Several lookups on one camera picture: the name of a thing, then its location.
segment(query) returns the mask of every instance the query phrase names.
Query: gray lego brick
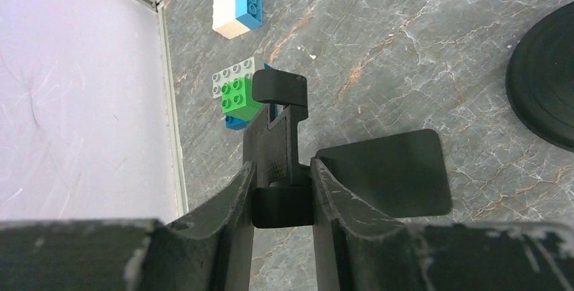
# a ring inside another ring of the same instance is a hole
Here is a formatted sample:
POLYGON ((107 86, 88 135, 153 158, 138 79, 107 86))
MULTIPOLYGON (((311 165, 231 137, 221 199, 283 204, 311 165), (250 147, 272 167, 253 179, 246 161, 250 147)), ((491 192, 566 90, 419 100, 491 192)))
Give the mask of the gray lego brick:
POLYGON ((264 67, 265 64, 260 59, 248 58, 247 60, 215 73, 211 76, 213 82, 213 88, 211 89, 213 99, 221 97, 221 87, 224 84, 243 77, 251 79, 255 71, 264 69, 264 67))

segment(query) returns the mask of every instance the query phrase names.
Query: white lego brick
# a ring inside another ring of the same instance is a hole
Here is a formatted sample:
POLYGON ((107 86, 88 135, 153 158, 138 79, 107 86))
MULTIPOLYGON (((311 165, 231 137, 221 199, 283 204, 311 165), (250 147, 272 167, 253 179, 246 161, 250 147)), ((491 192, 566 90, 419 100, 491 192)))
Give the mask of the white lego brick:
POLYGON ((265 68, 265 64, 258 58, 248 58, 247 60, 241 61, 229 68, 219 71, 211 76, 213 81, 213 99, 221 97, 221 87, 230 83, 238 78, 253 78, 253 74, 257 70, 265 68))
POLYGON ((223 24, 220 27, 213 28, 216 32, 223 35, 228 39, 232 39, 237 37, 241 34, 244 34, 250 31, 249 27, 243 25, 239 20, 233 19, 232 21, 228 22, 227 24, 223 24))
POLYGON ((213 0, 213 29, 235 20, 235 0, 213 0))

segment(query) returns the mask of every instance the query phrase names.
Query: lego duplo brick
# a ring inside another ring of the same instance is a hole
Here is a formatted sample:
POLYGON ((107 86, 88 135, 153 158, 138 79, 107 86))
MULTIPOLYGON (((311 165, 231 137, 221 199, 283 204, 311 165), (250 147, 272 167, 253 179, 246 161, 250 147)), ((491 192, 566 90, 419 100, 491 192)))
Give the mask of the lego duplo brick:
POLYGON ((212 28, 232 39, 263 24, 263 0, 213 0, 212 28))
POLYGON ((251 120, 263 106, 253 100, 251 79, 240 78, 221 88, 221 110, 225 115, 251 120))
POLYGON ((258 58, 248 58, 247 60, 241 61, 225 70, 219 71, 211 76, 211 80, 213 82, 213 99, 221 97, 221 87, 226 84, 230 83, 235 79, 238 78, 247 78, 251 79, 253 74, 257 70, 261 70, 266 68, 266 64, 264 64, 258 58))
POLYGON ((239 118, 235 118, 233 116, 226 115, 225 116, 225 127, 231 130, 240 131, 245 129, 249 124, 248 120, 240 120, 239 118))

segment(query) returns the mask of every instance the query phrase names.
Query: lego stud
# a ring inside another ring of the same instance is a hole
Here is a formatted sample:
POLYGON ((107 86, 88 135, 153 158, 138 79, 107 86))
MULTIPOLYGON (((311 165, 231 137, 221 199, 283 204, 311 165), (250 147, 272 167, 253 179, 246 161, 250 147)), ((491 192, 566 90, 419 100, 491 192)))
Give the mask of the lego stud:
POLYGON ((233 83, 231 85, 232 85, 233 89, 238 90, 239 88, 241 88, 241 81, 236 79, 233 81, 233 83))
POLYGON ((249 13, 250 15, 255 15, 255 14, 257 14, 257 8, 255 7, 255 5, 249 4, 248 13, 249 13))
POLYGON ((226 83, 221 88, 221 93, 227 95, 229 92, 231 92, 231 87, 226 83))

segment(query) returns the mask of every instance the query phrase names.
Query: white and blue lego brick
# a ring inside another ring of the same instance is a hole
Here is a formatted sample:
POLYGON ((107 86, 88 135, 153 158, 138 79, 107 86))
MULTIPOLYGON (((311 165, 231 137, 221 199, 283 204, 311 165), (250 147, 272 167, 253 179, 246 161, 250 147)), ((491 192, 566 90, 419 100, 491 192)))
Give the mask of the white and blue lego brick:
POLYGON ((228 39, 262 24, 262 0, 213 0, 212 28, 228 39))

